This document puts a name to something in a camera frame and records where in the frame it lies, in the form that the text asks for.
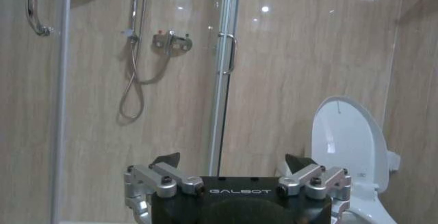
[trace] glass panel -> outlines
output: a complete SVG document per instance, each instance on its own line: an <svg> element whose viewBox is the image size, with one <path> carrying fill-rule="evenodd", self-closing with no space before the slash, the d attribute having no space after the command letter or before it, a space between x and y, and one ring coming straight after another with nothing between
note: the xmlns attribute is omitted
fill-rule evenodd
<svg viewBox="0 0 438 224"><path fill-rule="evenodd" d="M222 0L145 0L141 48L136 58L144 110L137 119L119 114L132 75L132 45L140 34L141 1L132 32L132 0L71 0L69 62L65 95L65 158L61 219L133 222L124 207L123 171L149 164L156 156L180 152L179 168L207 174L216 78L216 42ZM169 34L192 42L172 47ZM131 88L123 111L140 109Z"/></svg>
<svg viewBox="0 0 438 224"><path fill-rule="evenodd" d="M27 0L0 0L0 223L49 223L59 63L65 0L37 0L49 36L25 17Z"/></svg>

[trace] shower door handle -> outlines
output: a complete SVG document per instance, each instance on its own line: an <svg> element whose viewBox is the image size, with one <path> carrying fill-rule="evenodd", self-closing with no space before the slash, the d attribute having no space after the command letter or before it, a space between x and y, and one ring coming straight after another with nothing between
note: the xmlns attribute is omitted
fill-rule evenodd
<svg viewBox="0 0 438 224"><path fill-rule="evenodd" d="M232 34L226 35L224 33L219 33L219 37L223 37L223 36L227 36L227 38L230 38L232 40L231 41L232 49L231 49L230 68L227 71L223 72L223 75L230 75L234 70L234 67L235 67L235 56L238 53L238 39L235 38L235 36Z"/></svg>
<svg viewBox="0 0 438 224"><path fill-rule="evenodd" d="M37 36L49 36L52 31L51 27L44 26L39 20L39 0L27 0L25 7L27 20Z"/></svg>

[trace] shower mixer valve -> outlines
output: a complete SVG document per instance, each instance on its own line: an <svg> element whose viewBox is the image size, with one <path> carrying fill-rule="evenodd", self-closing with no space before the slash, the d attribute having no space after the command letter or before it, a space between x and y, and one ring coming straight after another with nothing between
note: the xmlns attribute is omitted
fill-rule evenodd
<svg viewBox="0 0 438 224"><path fill-rule="evenodd" d="M159 30L157 34L153 35L152 38L152 47L156 51L160 51L161 54L164 53L164 46L168 40L168 33L172 30L168 30L165 34L161 33ZM188 34L184 37L176 36L172 34L171 39L171 56L180 56L192 48L192 40L188 38Z"/></svg>
<svg viewBox="0 0 438 224"><path fill-rule="evenodd" d="M282 177L212 177L176 169L179 153L124 173L124 201L140 224L322 223L350 207L351 176L308 158L286 155Z"/></svg>

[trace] toilet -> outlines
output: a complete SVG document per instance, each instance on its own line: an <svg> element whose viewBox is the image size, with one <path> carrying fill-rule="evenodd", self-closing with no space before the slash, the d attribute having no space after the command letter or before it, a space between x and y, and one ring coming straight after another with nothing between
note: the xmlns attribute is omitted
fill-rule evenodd
<svg viewBox="0 0 438 224"><path fill-rule="evenodd" d="M310 156L327 168L346 168L351 175L350 208L340 223L395 223L378 194L388 186L390 170L398 170L399 156L387 151L368 111L347 97L330 97L318 108ZM279 165L276 174L291 174L284 165Z"/></svg>

